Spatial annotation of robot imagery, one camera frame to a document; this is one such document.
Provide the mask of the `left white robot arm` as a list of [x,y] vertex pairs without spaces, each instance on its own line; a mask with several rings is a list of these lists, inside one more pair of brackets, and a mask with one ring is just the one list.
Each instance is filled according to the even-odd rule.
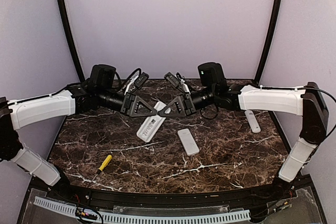
[[81,83],[72,83],[52,94],[23,100],[1,98],[1,160],[11,161],[53,187],[63,201],[74,197],[74,189],[53,164],[29,149],[19,140],[17,131],[40,121],[81,114],[100,107],[119,112],[131,118],[154,116],[157,110],[131,92],[121,93],[122,84],[116,68],[99,64],[92,67],[90,77]]

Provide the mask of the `white remote with display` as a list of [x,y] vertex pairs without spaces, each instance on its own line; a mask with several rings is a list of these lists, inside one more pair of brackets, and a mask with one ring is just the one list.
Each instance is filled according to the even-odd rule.
[[138,129],[137,137],[146,143],[150,142],[165,119],[159,115],[147,117]]

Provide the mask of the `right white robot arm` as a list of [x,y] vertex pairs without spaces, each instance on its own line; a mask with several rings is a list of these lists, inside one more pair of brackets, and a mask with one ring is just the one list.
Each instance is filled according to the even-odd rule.
[[329,111],[324,91],[316,83],[299,87],[263,87],[255,84],[228,85],[220,63],[199,65],[202,90],[185,92],[158,112],[161,117],[186,117],[209,105],[229,111],[274,111],[302,117],[302,130],[289,156],[279,170],[278,178],[268,188],[273,200],[288,191],[287,182],[295,179],[316,148],[329,136]]

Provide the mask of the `yellow handled screwdriver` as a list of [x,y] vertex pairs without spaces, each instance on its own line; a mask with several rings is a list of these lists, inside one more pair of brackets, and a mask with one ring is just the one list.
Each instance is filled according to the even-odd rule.
[[108,155],[104,161],[101,163],[100,167],[98,168],[96,174],[99,175],[100,173],[103,172],[103,170],[107,167],[107,165],[110,163],[112,160],[112,155]]

